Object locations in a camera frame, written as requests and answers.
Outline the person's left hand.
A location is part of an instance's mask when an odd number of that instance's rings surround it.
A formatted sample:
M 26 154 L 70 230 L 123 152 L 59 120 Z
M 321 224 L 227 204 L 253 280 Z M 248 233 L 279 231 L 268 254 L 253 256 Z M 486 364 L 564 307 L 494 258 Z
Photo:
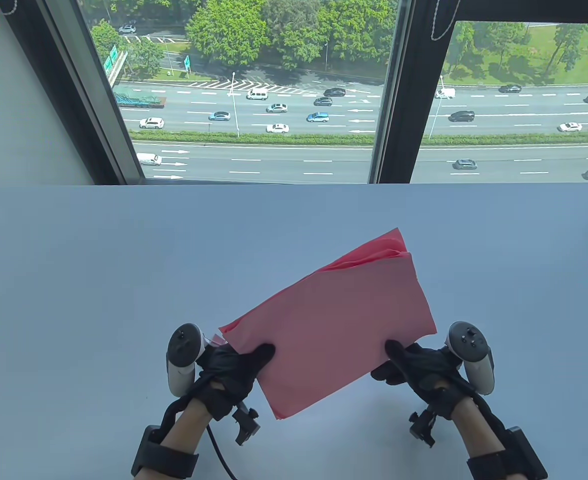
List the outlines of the person's left hand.
M 220 421 L 249 395 L 275 352 L 272 343 L 262 343 L 246 354 L 239 354 L 229 343 L 214 347 L 202 362 L 192 398 L 200 401 L 215 421 Z

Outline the person's right hand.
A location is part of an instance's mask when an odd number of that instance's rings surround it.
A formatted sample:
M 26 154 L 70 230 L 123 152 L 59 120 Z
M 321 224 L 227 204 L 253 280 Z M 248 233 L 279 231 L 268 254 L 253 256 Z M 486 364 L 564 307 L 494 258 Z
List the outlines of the person's right hand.
M 389 386 L 408 384 L 436 415 L 451 420 L 457 405 L 472 397 L 472 386 L 444 351 L 418 343 L 405 347 L 396 340 L 386 340 L 384 350 L 388 359 L 371 377 Z

